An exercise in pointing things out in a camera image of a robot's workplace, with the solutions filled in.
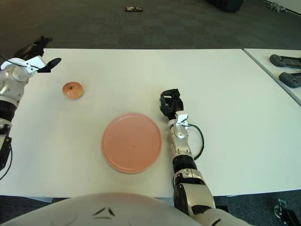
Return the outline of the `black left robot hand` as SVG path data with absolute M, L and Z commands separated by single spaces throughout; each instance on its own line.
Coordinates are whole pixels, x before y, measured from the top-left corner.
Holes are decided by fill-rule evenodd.
M 36 56 L 43 56 L 44 55 L 44 48 L 47 46 L 49 42 L 51 42 L 52 38 L 47 38 L 44 36 L 41 36 L 38 40 L 35 42 L 19 49 L 15 54 L 14 57 L 20 58 L 23 60 L 29 60 Z M 55 58 L 47 63 L 46 66 L 43 68 L 41 66 L 38 66 L 39 70 L 38 73 L 50 73 L 51 70 L 57 66 L 61 62 L 61 58 Z

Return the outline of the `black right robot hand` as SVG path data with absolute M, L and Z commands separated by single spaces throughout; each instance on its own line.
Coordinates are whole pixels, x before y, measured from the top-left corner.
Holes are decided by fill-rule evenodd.
M 169 120 L 176 119 L 176 112 L 183 111 L 183 102 L 178 89 L 163 91 L 159 98 L 159 108 Z

